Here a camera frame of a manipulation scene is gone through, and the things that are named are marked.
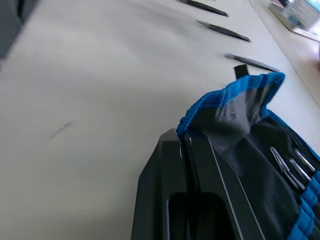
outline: dark object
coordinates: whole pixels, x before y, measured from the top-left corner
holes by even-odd
[[[171,129],[140,175],[131,240],[185,239],[265,238],[237,174],[208,138],[188,130],[182,143]]]
[[[246,64],[235,66],[234,67],[235,78],[240,79],[244,76],[249,75],[248,68]]]
[[[289,161],[305,183],[309,183],[312,181],[308,174],[299,166],[299,164],[293,158],[290,158]]]
[[[219,15],[222,15],[222,16],[229,17],[229,15],[225,11],[221,11],[221,10],[219,10],[217,8],[205,5],[205,4],[201,3],[201,2],[192,1],[192,0],[180,0],[180,2],[188,4],[190,6],[198,8],[198,9],[202,9],[202,10],[214,13],[214,14],[219,14]]]
[[[201,24],[201,25],[207,27],[208,29],[211,29],[211,30],[213,30],[213,31],[215,31],[217,33],[221,33],[221,34],[224,34],[224,35],[236,38],[236,39],[241,39],[241,40],[244,40],[246,42],[251,42],[251,40],[249,38],[247,38],[246,36],[242,36],[239,33],[236,33],[234,31],[231,31],[231,30],[226,29],[224,27],[212,25],[212,24],[209,24],[208,22],[204,22],[204,21],[199,21],[199,20],[196,20],[196,21],[199,24]]]
[[[295,149],[294,152],[298,156],[300,161],[305,165],[305,167],[308,168],[308,171],[314,174],[316,172],[315,167],[312,166],[312,164],[303,156],[303,154],[298,149]]]
[[[233,55],[231,53],[226,53],[224,56],[227,59],[234,59],[234,60],[237,60],[237,61],[239,61],[241,63],[248,64],[248,65],[260,68],[260,69],[269,70],[271,72],[280,72],[280,70],[275,68],[275,67],[269,66],[269,65],[264,64],[262,62],[259,62],[259,61],[256,61],[256,60],[252,60],[252,59],[249,59],[249,58],[246,58],[246,57],[236,56],[236,55]]]
[[[4,59],[38,0],[0,0],[0,59]]]
[[[279,165],[281,172],[285,174],[298,192],[303,192],[306,189],[305,186],[290,172],[289,167],[282,159],[278,151],[273,146],[270,147],[270,150],[276,160],[276,163]]]
[[[289,1],[288,0],[279,0],[279,2],[282,4],[282,6],[286,7],[288,6]]]

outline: black tool pouch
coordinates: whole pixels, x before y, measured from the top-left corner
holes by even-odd
[[[298,149],[320,169],[319,157],[266,108],[284,77],[240,77],[161,136],[139,178],[132,240],[320,239],[320,172],[302,165],[311,177],[303,182],[289,162],[300,163]],[[271,146],[304,190],[281,171]]]

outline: blue fabric trim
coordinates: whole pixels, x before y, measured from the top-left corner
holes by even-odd
[[[264,103],[261,106],[262,108],[266,108],[267,103],[269,103],[274,97],[284,79],[285,74],[282,72],[272,72],[261,75],[247,75],[228,84],[224,89],[208,92],[197,102],[195,102],[195,104],[193,104],[188,111],[186,111],[185,117],[180,120],[180,124],[176,129],[177,134],[180,138],[183,137],[188,126],[200,109],[220,108],[248,89],[258,89],[266,87],[270,84],[274,84],[274,87],[270,89]]]
[[[305,202],[310,206],[313,207],[317,203],[317,196],[315,193],[311,190],[309,186],[307,186],[301,195],[301,198],[305,200]]]
[[[314,228],[315,214],[310,206],[302,199],[299,206],[299,216],[293,225],[287,240],[307,240]]]
[[[319,182],[318,182],[316,177],[312,178],[311,182],[309,183],[309,187],[313,191],[314,195],[319,196],[319,194],[320,194],[320,184],[319,184]]]
[[[313,175],[313,177],[318,181],[318,183],[320,183],[320,172],[319,171],[317,171],[315,173],[315,175]]]

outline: tweezer tip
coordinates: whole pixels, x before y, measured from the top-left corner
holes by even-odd
[[[201,24],[203,26],[206,26],[206,27],[210,27],[210,24],[208,22],[205,22],[205,21],[200,21],[200,20],[195,20],[198,24]]]

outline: metal tweezers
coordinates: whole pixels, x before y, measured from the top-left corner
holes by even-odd
[[[229,15],[225,11],[221,11],[221,10],[219,10],[217,8],[205,5],[205,4],[203,4],[201,2],[198,2],[198,1],[192,1],[192,0],[179,0],[179,1],[182,2],[182,3],[188,4],[190,6],[193,6],[195,8],[208,11],[210,13],[219,14],[219,15],[222,15],[222,16],[229,17]]]
[[[199,20],[196,20],[196,21],[197,21],[197,23],[202,24],[203,26],[205,26],[208,29],[211,29],[211,30],[213,30],[213,31],[215,31],[217,33],[221,33],[221,34],[224,34],[224,35],[236,38],[236,39],[241,39],[241,40],[244,40],[244,41],[247,41],[247,42],[251,42],[250,38],[248,38],[246,36],[242,36],[239,33],[236,33],[234,31],[226,29],[226,28],[224,28],[222,26],[212,25],[212,24],[210,24],[208,22],[199,21]]]
[[[273,146],[271,146],[270,151],[272,152],[276,162],[278,163],[281,172],[285,174],[285,176],[289,179],[295,189],[297,189],[298,191],[304,191],[306,187],[290,172],[289,167],[277,152],[277,150]]]

